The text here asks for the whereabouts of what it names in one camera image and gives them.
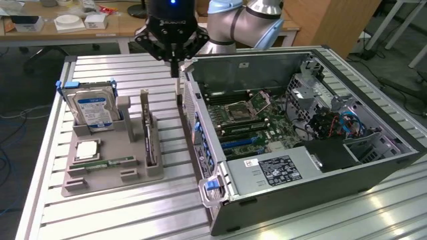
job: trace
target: blue hard drive label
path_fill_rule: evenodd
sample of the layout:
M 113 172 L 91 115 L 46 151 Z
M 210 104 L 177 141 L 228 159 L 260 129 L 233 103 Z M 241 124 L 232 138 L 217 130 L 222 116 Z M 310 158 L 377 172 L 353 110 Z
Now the blue hard drive label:
M 109 111 L 105 109 L 106 104 L 103 97 L 77 100 L 85 124 L 90 128 L 103 128 L 111 125 L 113 120 Z
M 288 155 L 258 161 L 257 163 L 270 186 L 302 179 Z

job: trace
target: green circuit board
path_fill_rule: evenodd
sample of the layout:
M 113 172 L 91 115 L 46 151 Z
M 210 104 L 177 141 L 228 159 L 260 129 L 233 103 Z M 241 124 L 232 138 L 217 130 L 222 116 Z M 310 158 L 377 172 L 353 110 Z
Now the green circuit board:
M 206 105 L 221 146 L 252 140 L 241 146 L 222 146 L 228 160 L 290 149 L 301 142 L 293 124 L 273 100 L 274 96 L 268 100 L 257 96 L 260 94 L 249 101 Z

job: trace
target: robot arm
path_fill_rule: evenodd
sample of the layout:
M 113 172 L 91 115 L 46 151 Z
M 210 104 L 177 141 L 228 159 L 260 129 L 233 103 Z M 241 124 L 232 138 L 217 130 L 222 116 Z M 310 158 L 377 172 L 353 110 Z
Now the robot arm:
M 134 41 L 165 62 L 170 77 L 177 78 L 179 62 L 190 59 L 204 45 L 201 54 L 232 53 L 234 42 L 254 49 L 269 48 L 284 22 L 281 2 L 250 0 L 242 6 L 242 0 L 210 0 L 206 32 L 197 25 L 194 0 L 149 1 L 145 26 L 135 31 Z
M 209 40 L 194 17 L 194 0 L 153 0 L 147 5 L 145 26 L 134 33 L 134 41 L 170 67 L 178 77 L 178 64 L 190 59 Z

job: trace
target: metal slotted table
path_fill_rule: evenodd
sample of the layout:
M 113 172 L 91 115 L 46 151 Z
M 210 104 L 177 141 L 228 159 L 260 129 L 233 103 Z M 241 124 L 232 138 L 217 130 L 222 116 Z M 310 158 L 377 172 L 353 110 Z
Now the metal slotted table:
M 330 50 L 320 46 L 316 49 L 427 146 L 425 128 Z M 63 63 L 59 80 L 90 82 L 106 81 L 110 77 L 117 81 L 118 95 L 130 96 L 130 117 L 141 114 L 138 90 L 149 89 L 149 108 L 158 119 L 165 177 L 83 195 L 61 196 L 73 116 L 55 94 L 17 240 L 346 240 L 427 236 L 427 159 L 422 158 L 369 191 L 212 237 L 178 119 L 175 79 L 169 78 L 162 62 L 147 54 L 130 54 L 77 57 Z M 329 72 L 324 73 L 324 81 L 338 95 L 348 93 Z

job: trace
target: wooden cabinet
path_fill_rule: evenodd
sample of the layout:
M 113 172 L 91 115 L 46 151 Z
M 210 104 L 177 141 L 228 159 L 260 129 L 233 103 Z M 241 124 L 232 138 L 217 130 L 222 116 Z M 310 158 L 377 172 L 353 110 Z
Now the wooden cabinet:
M 293 46 L 328 45 L 346 57 L 380 1 L 284 0 L 284 10 L 300 26 Z

